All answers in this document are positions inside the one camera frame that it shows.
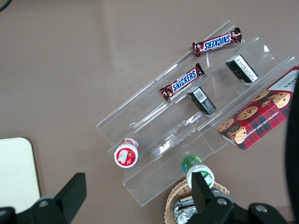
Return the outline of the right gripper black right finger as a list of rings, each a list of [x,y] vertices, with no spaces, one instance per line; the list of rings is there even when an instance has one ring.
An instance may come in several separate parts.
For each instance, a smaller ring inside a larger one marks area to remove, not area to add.
[[[215,196],[200,173],[192,174],[192,198],[197,214],[189,224],[286,224],[284,217],[274,207],[252,203],[243,209],[223,196]]]

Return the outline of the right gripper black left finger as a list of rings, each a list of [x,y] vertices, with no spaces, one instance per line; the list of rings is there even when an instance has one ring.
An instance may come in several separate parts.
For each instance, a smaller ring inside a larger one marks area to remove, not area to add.
[[[54,196],[40,198],[27,210],[16,213],[1,207],[2,224],[70,224],[87,196],[85,173],[76,173]]]

